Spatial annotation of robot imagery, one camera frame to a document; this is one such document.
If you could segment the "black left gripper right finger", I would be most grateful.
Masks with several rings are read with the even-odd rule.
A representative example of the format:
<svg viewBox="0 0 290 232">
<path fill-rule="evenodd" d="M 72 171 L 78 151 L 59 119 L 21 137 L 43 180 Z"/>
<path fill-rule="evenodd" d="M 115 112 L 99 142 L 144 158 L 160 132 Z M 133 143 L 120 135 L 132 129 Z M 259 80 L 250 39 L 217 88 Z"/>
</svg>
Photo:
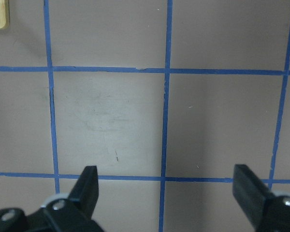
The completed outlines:
<svg viewBox="0 0 290 232">
<path fill-rule="evenodd" d="M 273 193 L 245 164 L 236 164 L 233 169 L 232 193 L 253 227 L 259 227 Z"/>
</svg>

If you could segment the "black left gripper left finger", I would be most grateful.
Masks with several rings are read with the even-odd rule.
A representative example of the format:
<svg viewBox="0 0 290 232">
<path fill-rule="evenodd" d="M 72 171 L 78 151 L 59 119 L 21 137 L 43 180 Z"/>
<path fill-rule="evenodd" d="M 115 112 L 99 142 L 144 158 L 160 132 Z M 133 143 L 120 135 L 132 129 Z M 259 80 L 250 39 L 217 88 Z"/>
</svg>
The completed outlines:
<svg viewBox="0 0 290 232">
<path fill-rule="evenodd" d="M 92 218 L 98 201 L 97 166 L 86 166 L 72 188 L 68 200 L 88 219 Z"/>
</svg>

